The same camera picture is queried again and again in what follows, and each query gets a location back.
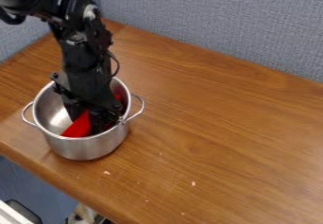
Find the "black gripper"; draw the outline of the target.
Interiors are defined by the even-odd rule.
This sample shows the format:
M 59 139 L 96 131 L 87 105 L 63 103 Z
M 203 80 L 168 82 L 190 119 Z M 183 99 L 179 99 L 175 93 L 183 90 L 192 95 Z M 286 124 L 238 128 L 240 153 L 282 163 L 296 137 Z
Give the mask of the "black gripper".
M 72 121 L 76 121 L 88 109 L 87 103 L 107 106 L 112 101 L 111 82 L 120 69 L 120 67 L 116 67 L 116 70 L 111 69 L 112 60 L 111 56 L 64 57 L 61 70 L 51 75 L 55 92 L 61 95 L 63 106 Z M 113 127 L 121 113 L 123 108 L 115 110 L 92 108 L 91 133 L 99 134 Z

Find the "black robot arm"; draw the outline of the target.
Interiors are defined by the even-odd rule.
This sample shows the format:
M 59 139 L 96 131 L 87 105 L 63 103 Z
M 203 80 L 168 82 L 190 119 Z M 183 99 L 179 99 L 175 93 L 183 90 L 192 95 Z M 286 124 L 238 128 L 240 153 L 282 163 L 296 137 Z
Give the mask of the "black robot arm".
M 61 50 L 61 70 L 51 75 L 72 121 L 84 123 L 72 136 L 99 134 L 117 123 L 120 99 L 109 84 L 120 63 L 108 50 L 105 29 L 95 0 L 0 0 L 0 20 L 20 25 L 33 16 L 48 24 Z

